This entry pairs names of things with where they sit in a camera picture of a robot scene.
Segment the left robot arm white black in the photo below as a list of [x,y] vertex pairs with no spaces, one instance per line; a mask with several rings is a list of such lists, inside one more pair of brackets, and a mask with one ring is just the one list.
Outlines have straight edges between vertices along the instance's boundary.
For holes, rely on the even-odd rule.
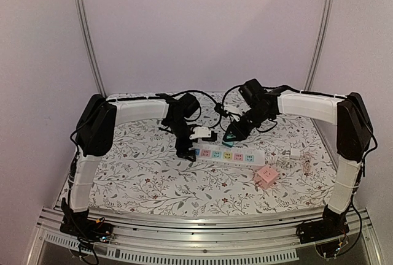
[[193,128],[187,124],[187,119],[199,108],[200,103],[190,93],[180,99],[167,94],[125,99],[93,95],[70,135],[76,152],[68,175],[68,195],[61,200],[64,217],[60,231],[92,241],[113,232],[112,225],[88,219],[88,199],[99,162],[112,148],[117,125],[158,119],[175,135],[176,155],[195,161]]

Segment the white USB charger block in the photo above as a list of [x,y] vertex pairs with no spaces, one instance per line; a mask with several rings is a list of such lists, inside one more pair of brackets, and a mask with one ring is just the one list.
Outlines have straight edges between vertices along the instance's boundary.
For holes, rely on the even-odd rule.
[[301,154],[298,150],[291,150],[290,152],[290,158],[291,159],[300,159]]

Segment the teal cube charger plug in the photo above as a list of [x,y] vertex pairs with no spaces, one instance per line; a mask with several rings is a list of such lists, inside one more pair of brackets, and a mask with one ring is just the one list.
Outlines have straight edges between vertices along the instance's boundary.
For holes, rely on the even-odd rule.
[[235,138],[235,137],[236,136],[234,136],[232,133],[226,134],[225,136],[223,136],[222,145],[224,145],[226,147],[229,147],[229,148],[232,148],[234,143],[235,143],[233,141],[233,138]]

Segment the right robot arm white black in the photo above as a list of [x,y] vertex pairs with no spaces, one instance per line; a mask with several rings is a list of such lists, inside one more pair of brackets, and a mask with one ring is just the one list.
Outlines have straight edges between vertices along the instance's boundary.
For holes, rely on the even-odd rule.
[[301,244],[319,242],[349,233],[347,214],[358,212],[356,192],[365,177],[367,156],[378,148],[371,118],[361,94],[328,94],[297,90],[289,85],[267,87],[257,79],[235,85],[248,109],[231,122],[225,142],[241,142],[268,119],[283,115],[310,118],[335,127],[336,177],[331,197],[320,220],[296,227]]

